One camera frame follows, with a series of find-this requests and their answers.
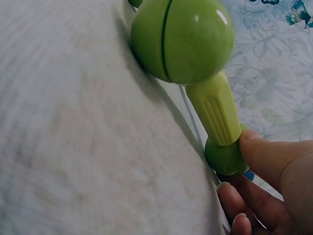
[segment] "hand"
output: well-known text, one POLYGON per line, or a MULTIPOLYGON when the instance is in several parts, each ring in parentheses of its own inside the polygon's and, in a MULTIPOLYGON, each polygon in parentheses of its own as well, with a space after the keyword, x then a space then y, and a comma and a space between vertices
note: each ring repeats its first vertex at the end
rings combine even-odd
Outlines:
POLYGON ((218 176, 218 196, 232 222, 231 235, 313 234, 313 141, 270 142, 243 132, 240 149, 256 175, 283 195, 281 201, 245 176, 218 176))

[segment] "ribbed handle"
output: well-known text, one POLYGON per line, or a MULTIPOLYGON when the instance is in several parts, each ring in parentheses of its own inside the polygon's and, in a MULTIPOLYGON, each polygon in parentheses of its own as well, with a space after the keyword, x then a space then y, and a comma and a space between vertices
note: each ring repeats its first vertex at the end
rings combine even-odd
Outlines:
POLYGON ((241 128, 225 71, 186 86, 186 92, 214 144, 229 146, 238 140, 241 128))

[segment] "white knit fabric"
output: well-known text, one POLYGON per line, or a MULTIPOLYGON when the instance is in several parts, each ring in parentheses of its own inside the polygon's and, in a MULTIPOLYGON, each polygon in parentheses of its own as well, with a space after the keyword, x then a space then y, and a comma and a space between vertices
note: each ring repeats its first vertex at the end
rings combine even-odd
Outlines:
POLYGON ((133 17, 0 0, 0 234, 227 233, 179 87, 131 53, 133 17))

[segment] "fingernail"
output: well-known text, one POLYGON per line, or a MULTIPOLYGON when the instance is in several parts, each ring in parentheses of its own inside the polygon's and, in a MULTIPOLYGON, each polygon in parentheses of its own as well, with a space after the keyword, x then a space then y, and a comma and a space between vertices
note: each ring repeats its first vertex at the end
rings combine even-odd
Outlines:
POLYGON ((262 136, 254 130, 246 130, 242 133, 245 140, 250 141, 254 139, 262 139, 262 136))
POLYGON ((246 214, 245 214, 245 213, 240 213, 240 214, 236 215, 236 217, 234 218, 234 221, 233 221, 233 225, 234 225, 236 219, 238 219, 239 217, 244 217, 244 218, 246 218, 246 214))
POLYGON ((230 183, 229 182, 222 182, 222 183, 220 183, 219 185, 217 185, 216 191, 218 192, 223 185, 230 185, 230 183))

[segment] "floral pattern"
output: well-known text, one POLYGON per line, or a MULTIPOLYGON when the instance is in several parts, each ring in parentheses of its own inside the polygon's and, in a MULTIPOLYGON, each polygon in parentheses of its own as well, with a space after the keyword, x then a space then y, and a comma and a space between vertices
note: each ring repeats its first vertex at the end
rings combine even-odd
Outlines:
POLYGON ((222 1, 237 32, 226 71, 241 122, 269 140, 312 139, 313 3, 222 1))
MULTIPOLYGON (((305 3, 306 0, 296 0, 291 7, 291 12, 286 15, 286 20, 289 25, 294 25, 301 21, 305 22, 305 28, 313 27, 313 15, 310 14, 307 10, 311 6, 310 0, 307 0, 308 3, 305 3)), ((263 4, 272 4, 276 5, 279 3, 279 0, 261 0, 263 4)))

